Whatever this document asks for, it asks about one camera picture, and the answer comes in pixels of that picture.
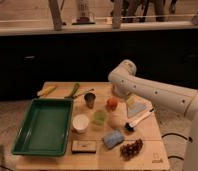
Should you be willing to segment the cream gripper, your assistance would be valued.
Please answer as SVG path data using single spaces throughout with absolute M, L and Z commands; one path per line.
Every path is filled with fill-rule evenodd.
M 115 110 L 110 108 L 107 109 L 108 111 L 108 125 L 113 129 L 119 129 L 124 126 L 126 123 L 126 110 L 124 107 L 117 107 Z

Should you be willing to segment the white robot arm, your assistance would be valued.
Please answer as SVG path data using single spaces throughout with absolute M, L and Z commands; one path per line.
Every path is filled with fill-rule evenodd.
M 185 150 L 183 171 L 198 171 L 198 90 L 136 77 L 136 65 L 123 60 L 108 75 L 119 97 L 134 93 L 153 103 L 182 113 L 192 121 Z

